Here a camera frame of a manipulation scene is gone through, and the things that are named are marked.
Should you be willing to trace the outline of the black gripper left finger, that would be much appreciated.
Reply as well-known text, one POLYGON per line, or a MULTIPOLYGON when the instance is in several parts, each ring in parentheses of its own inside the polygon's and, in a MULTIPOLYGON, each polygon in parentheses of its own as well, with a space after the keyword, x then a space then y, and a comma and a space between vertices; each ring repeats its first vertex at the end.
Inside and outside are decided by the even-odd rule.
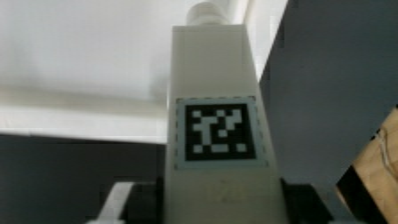
POLYGON ((117 181, 85 224, 163 224, 163 178, 117 181))

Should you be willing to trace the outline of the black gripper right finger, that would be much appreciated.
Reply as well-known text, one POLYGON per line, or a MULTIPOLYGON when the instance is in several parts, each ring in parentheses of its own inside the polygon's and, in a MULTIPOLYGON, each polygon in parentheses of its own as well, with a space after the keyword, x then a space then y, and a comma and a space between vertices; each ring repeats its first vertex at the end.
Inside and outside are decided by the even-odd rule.
POLYGON ((290 224, 359 224, 338 196, 307 183, 281 180, 290 224))

